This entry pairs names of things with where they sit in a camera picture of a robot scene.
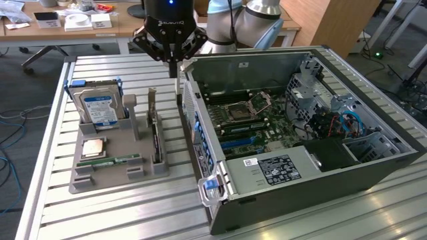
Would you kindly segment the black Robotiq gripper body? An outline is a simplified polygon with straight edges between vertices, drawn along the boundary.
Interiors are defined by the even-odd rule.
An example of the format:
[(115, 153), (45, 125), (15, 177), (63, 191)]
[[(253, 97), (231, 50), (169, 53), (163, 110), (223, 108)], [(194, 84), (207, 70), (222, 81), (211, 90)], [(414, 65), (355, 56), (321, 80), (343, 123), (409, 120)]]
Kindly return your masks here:
[(175, 38), (181, 32), (189, 38), (197, 30), (194, 18), (194, 0), (145, 0), (145, 29), (155, 37), (162, 37), (162, 31), (169, 38)]

